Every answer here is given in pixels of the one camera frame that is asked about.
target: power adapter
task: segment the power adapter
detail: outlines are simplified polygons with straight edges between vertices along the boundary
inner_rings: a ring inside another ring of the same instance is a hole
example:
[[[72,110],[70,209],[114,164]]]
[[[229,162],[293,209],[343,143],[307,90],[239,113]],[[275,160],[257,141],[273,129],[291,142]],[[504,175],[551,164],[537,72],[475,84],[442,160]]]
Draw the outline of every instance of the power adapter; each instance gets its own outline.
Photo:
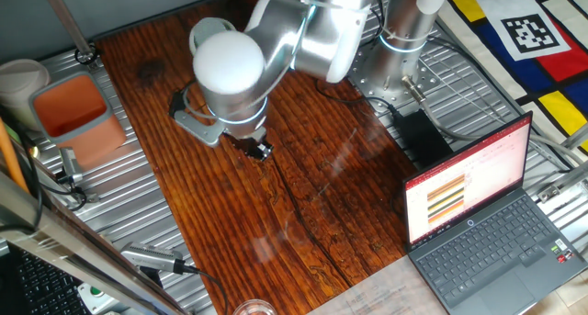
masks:
[[[407,148],[416,155],[422,168],[438,163],[453,153],[451,147],[422,109],[406,117],[394,108],[390,111],[394,128],[401,135]]]

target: paper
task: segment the paper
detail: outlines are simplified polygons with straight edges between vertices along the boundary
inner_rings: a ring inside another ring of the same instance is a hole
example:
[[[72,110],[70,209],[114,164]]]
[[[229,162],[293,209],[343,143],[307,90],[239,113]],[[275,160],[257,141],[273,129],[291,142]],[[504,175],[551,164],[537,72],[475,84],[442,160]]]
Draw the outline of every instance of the paper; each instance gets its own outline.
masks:
[[[404,256],[308,315],[447,314]]]
[[[477,1],[516,62],[570,49],[535,0]]]

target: laptop screen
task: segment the laptop screen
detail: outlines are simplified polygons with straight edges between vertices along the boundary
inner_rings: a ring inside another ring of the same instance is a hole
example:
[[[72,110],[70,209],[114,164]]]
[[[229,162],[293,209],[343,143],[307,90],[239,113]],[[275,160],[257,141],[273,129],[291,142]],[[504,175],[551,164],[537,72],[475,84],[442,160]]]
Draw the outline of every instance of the laptop screen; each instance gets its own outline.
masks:
[[[433,239],[481,209],[485,200],[521,183],[531,115],[475,141],[450,159],[408,180],[404,187],[409,242]]]

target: colorful mat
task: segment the colorful mat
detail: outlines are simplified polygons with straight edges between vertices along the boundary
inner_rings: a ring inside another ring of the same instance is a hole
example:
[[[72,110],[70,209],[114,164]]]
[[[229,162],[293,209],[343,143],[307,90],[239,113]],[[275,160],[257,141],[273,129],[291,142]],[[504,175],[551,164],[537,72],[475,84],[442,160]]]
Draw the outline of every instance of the colorful mat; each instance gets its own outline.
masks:
[[[569,51],[515,61],[476,0],[447,0],[441,19],[551,139],[588,120],[588,0],[536,0]],[[574,150],[588,159],[588,141]]]

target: laptop trackpad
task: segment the laptop trackpad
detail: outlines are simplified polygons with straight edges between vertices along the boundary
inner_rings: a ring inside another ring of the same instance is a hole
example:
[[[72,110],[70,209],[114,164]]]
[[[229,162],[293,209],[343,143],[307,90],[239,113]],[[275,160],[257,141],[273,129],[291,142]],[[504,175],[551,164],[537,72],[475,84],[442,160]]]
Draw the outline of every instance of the laptop trackpad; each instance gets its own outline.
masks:
[[[492,314],[515,314],[534,300],[514,273],[508,273],[481,291],[481,298]]]

